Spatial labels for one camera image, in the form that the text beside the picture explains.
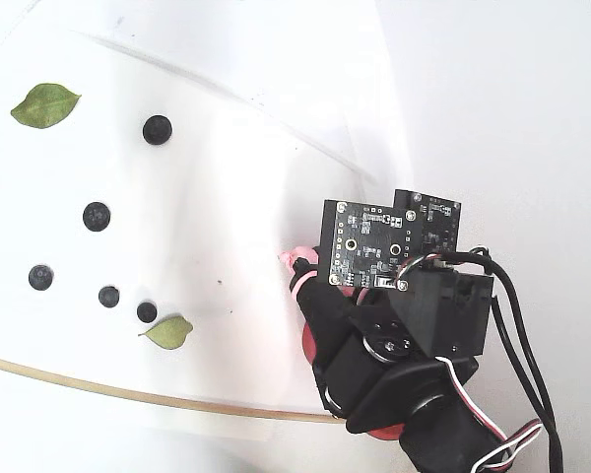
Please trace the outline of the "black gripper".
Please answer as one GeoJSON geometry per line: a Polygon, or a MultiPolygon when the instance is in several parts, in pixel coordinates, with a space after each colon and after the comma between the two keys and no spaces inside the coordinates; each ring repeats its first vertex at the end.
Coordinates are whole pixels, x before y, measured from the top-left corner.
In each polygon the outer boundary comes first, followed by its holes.
{"type": "Polygon", "coordinates": [[[302,313],[302,349],[325,409],[343,419],[409,419],[453,394],[446,360],[468,380],[484,350],[493,281],[413,274],[405,292],[331,285],[317,247],[283,251],[302,313]]]}

